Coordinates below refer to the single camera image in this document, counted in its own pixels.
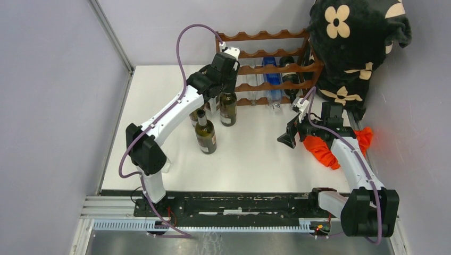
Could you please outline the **green wine bottle front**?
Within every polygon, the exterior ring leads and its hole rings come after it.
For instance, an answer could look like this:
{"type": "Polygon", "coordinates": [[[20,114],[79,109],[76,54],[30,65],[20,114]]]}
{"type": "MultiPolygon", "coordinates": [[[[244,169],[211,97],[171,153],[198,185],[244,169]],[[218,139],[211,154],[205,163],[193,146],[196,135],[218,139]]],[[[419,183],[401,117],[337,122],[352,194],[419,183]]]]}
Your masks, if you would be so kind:
{"type": "Polygon", "coordinates": [[[200,149],[205,154],[212,154],[217,149],[216,135],[213,123],[207,119],[203,109],[197,110],[197,124],[195,134],[200,149]]]}

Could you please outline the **brown wooden wine rack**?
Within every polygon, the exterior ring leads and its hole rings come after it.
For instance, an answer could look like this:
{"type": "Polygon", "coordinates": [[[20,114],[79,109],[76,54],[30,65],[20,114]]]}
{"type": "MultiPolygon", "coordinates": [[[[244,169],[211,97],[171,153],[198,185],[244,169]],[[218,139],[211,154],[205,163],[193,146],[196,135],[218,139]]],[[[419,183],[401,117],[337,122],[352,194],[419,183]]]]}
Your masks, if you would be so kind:
{"type": "Polygon", "coordinates": [[[251,67],[249,65],[241,66],[239,69],[239,75],[258,75],[258,74],[271,74],[271,73],[312,73],[313,76],[309,80],[304,80],[300,84],[294,84],[290,81],[283,82],[281,85],[271,85],[268,82],[263,82],[258,86],[251,86],[248,83],[240,84],[235,91],[236,92],[255,92],[255,91],[270,91],[270,90],[285,90],[285,89],[300,89],[303,92],[307,92],[314,85],[316,85],[321,72],[323,70],[324,64],[321,60],[317,59],[317,55],[310,45],[309,39],[310,35],[303,29],[299,32],[290,32],[289,30],[280,30],[280,32],[272,34],[265,30],[260,31],[255,35],[249,35],[245,32],[239,32],[234,36],[228,36],[224,33],[219,33],[219,38],[216,39],[216,51],[220,50],[220,40],[223,42],[230,41],[258,41],[258,40],[274,40],[274,39],[294,39],[303,38],[303,44],[300,48],[294,51],[286,51],[282,48],[277,49],[275,52],[269,53],[263,49],[259,49],[254,53],[247,53],[241,51],[239,54],[239,59],[250,59],[250,58],[261,58],[261,57],[288,57],[297,56],[298,61],[293,64],[288,64],[288,66],[279,67],[278,65],[263,65],[251,67]]]}

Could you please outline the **green wine bottle middle back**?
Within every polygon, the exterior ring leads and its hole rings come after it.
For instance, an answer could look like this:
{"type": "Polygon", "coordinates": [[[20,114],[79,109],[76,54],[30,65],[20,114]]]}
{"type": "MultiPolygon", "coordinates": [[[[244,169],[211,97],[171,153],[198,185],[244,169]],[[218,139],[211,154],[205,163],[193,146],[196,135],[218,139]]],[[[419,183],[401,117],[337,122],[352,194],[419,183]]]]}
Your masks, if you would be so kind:
{"type": "Polygon", "coordinates": [[[220,120],[224,126],[233,126],[237,121],[237,96],[222,92],[219,95],[220,120]]]}

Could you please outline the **clear empty lying bottle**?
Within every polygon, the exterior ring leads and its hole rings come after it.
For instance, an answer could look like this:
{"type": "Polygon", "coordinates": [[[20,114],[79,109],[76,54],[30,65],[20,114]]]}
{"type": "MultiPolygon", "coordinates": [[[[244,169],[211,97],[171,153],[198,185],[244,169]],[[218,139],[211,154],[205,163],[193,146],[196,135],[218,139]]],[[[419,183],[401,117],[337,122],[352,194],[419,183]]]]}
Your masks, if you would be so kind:
{"type": "Polygon", "coordinates": [[[170,167],[171,167],[171,161],[170,161],[170,159],[167,157],[167,158],[166,158],[166,162],[165,162],[165,164],[163,165],[163,167],[162,167],[162,169],[161,169],[161,172],[162,172],[162,173],[168,173],[170,167]]]}

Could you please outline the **small clear glass bottle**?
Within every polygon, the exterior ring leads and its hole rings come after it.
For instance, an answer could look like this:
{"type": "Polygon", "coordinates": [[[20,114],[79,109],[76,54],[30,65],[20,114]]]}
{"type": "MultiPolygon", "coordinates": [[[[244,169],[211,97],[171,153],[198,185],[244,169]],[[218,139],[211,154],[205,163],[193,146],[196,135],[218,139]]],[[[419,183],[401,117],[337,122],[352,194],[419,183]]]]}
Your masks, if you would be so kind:
{"type": "MultiPolygon", "coordinates": [[[[246,60],[246,64],[251,67],[255,68],[255,59],[249,58],[246,60]]],[[[257,87],[259,85],[258,78],[256,74],[247,74],[246,75],[247,83],[251,87],[257,87]]],[[[247,93],[247,99],[250,101],[251,106],[257,105],[257,100],[259,99],[259,91],[252,90],[247,93]]]]}

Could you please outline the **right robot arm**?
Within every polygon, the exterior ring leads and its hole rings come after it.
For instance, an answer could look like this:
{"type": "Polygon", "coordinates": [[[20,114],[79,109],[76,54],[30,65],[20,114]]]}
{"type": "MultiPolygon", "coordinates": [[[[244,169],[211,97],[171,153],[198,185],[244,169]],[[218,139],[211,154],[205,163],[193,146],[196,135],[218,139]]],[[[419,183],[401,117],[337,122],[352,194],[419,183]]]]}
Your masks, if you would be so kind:
{"type": "Polygon", "coordinates": [[[323,103],[319,120],[310,118],[311,104],[307,99],[297,98],[291,108],[297,115],[287,123],[285,134],[277,141],[294,148],[296,135],[301,141],[308,136],[320,138],[335,156],[350,188],[347,197],[333,189],[318,188],[314,192],[316,197],[307,202],[308,212],[320,217],[328,211],[338,217],[346,236],[391,237],[399,195],[396,190],[386,189],[373,173],[354,130],[344,126],[342,104],[323,103]]]}

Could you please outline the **green wine bottle far left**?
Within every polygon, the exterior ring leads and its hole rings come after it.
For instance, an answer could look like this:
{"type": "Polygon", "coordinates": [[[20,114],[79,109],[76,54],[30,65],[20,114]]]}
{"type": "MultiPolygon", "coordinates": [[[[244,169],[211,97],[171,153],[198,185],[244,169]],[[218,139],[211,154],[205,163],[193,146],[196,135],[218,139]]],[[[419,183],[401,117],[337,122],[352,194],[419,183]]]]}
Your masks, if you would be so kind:
{"type": "Polygon", "coordinates": [[[189,118],[193,127],[198,123],[197,109],[189,114],[189,118]]]}

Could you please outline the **orange cloth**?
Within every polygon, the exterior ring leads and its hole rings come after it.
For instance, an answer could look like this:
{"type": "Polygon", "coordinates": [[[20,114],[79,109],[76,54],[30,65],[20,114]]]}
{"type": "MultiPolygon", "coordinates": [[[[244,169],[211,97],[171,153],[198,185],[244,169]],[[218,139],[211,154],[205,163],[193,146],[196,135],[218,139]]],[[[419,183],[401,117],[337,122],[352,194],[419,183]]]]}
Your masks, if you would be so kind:
{"type": "MultiPolygon", "coordinates": [[[[363,156],[366,156],[366,151],[372,143],[374,136],[373,130],[370,127],[365,127],[362,130],[354,130],[360,150],[363,156]]],[[[303,141],[303,145],[321,164],[329,167],[332,170],[340,168],[340,164],[336,157],[332,154],[327,144],[319,137],[308,135],[303,141]]]]}

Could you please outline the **black mounting rail base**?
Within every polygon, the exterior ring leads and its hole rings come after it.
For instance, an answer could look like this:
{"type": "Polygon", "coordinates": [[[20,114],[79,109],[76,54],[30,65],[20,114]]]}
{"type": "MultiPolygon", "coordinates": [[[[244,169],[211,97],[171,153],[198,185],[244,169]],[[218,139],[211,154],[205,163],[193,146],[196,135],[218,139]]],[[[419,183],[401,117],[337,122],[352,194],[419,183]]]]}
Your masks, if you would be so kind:
{"type": "Polygon", "coordinates": [[[155,235],[180,232],[298,232],[318,236],[342,231],[340,221],[314,205],[311,193],[169,191],[154,206],[141,189],[103,190],[101,196],[128,197],[132,216],[149,219],[155,235]]]}

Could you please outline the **blue square bottle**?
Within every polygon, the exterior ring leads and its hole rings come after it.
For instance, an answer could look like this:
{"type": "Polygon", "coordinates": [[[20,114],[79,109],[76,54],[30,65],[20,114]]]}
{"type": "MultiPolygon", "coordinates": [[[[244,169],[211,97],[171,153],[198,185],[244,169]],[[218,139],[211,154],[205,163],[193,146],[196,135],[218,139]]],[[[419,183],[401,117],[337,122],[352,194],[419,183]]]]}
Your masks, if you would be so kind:
{"type": "MultiPolygon", "coordinates": [[[[276,66],[276,59],[274,57],[264,57],[262,60],[262,66],[273,65],[276,66]]],[[[263,74],[264,82],[272,86],[281,85],[279,73],[266,73],[263,74]]],[[[268,104],[272,110],[277,113],[281,111],[282,91],[280,89],[268,90],[266,93],[268,104]]]]}

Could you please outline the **black floral blanket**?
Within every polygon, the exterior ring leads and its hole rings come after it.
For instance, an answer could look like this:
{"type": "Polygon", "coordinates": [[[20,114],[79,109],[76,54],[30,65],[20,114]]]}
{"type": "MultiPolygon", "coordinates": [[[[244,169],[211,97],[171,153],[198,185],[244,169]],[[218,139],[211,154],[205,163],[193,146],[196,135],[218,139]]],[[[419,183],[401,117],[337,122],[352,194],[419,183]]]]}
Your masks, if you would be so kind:
{"type": "Polygon", "coordinates": [[[361,120],[373,72],[393,45],[412,41],[402,1],[314,1],[307,27],[309,43],[323,70],[317,94],[340,103],[361,120]]]}

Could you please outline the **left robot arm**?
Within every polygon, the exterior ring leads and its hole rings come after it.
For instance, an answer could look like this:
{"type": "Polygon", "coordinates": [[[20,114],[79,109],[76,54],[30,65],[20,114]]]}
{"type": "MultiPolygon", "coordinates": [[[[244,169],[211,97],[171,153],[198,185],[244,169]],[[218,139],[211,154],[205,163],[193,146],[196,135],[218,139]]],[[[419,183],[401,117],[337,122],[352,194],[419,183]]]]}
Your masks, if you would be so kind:
{"type": "Polygon", "coordinates": [[[167,210],[162,169],[167,156],[161,149],[172,131],[194,110],[222,92],[233,92],[239,71],[238,48],[215,54],[211,64],[191,74],[183,89],[160,112],[137,126],[126,128],[126,154],[137,167],[148,198],[147,210],[162,216],[167,210]]]}

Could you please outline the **clear bottle black cap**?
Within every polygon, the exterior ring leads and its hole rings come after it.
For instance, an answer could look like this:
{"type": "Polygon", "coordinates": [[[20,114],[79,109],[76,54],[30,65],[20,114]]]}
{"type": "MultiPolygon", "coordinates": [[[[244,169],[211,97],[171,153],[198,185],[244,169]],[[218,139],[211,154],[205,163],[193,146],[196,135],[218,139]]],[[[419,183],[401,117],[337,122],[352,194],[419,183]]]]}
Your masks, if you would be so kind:
{"type": "Polygon", "coordinates": [[[211,98],[208,102],[205,103],[206,115],[208,118],[213,118],[220,113],[220,104],[219,98],[211,98]]]}

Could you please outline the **green wine bottle white label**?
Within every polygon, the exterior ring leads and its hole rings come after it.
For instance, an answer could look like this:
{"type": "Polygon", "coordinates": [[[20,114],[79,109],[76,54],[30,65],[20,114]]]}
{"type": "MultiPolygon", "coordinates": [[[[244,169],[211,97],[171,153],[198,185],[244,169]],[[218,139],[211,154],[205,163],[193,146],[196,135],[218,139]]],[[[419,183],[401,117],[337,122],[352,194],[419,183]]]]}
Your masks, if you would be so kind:
{"type": "MultiPolygon", "coordinates": [[[[283,56],[279,59],[279,65],[281,67],[294,64],[294,58],[292,56],[283,56]]],[[[299,77],[296,72],[286,72],[281,74],[282,82],[291,82],[292,84],[300,84],[299,77]]],[[[299,89],[285,89],[284,93],[289,97],[290,102],[296,99],[299,89]]]]}

